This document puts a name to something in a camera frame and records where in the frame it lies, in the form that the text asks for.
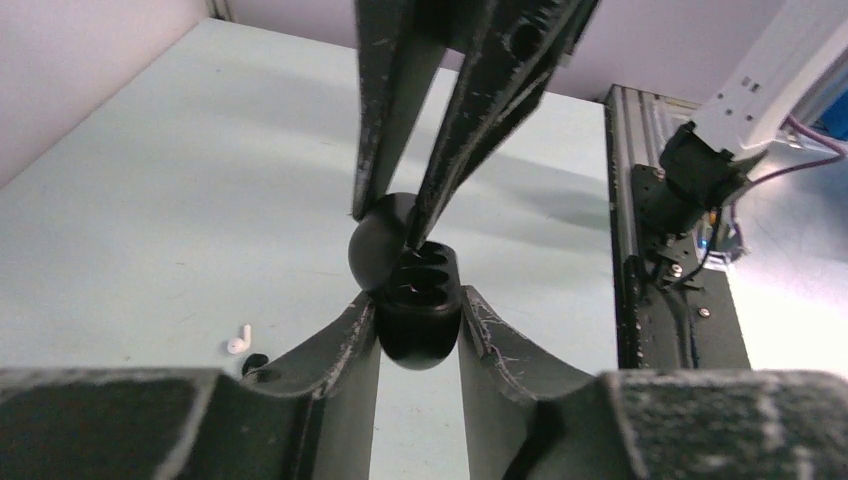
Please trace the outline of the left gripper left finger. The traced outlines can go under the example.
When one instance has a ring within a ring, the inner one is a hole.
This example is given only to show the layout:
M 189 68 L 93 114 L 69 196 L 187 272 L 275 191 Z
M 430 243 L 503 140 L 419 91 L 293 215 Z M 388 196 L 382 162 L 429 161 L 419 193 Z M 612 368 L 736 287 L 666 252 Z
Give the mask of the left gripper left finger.
M 216 369 L 5 369 L 5 479 L 364 479 L 375 306 L 241 379 Z

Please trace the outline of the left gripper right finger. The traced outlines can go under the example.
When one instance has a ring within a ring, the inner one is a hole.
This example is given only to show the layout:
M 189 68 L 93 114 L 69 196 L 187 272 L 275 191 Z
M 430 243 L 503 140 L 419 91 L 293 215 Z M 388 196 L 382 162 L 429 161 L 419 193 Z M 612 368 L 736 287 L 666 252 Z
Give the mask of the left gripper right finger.
M 589 375 L 463 290 L 458 354 L 474 479 L 843 479 L 847 384 L 825 372 Z

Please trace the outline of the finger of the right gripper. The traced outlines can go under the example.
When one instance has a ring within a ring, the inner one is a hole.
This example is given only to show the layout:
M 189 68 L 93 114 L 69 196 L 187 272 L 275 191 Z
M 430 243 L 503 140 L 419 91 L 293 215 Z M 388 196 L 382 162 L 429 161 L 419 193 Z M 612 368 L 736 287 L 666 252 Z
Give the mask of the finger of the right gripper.
M 360 120 L 351 214 L 387 195 L 436 70 L 461 30 L 462 1 L 356 1 Z
M 538 107 L 595 1 L 485 1 L 436 137 L 406 244 L 419 248 L 449 201 Z

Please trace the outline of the black earbud charging case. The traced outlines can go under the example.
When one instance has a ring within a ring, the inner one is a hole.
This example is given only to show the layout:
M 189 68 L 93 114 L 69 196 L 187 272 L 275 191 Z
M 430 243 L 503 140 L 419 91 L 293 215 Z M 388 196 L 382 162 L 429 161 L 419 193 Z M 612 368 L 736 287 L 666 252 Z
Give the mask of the black earbud charging case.
M 452 352 L 461 322 L 457 255 L 426 241 L 405 244 L 416 196 L 392 193 L 378 200 L 348 245 L 352 275 L 376 304 L 376 333 L 383 351 L 408 370 L 428 370 Z

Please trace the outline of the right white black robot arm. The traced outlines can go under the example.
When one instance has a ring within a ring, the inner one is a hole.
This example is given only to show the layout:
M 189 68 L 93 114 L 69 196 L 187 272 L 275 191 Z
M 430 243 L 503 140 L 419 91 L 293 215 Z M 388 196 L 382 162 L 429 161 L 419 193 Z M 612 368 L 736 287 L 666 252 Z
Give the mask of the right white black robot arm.
M 463 55 L 405 243 L 420 246 L 458 187 L 530 114 L 574 51 L 593 1 L 359 1 L 360 138 L 352 215 L 384 197 L 449 48 Z M 666 144 L 663 233 L 689 229 L 740 191 L 736 165 L 762 156 L 807 91 L 847 49 L 843 1 L 786 1 L 710 100 Z

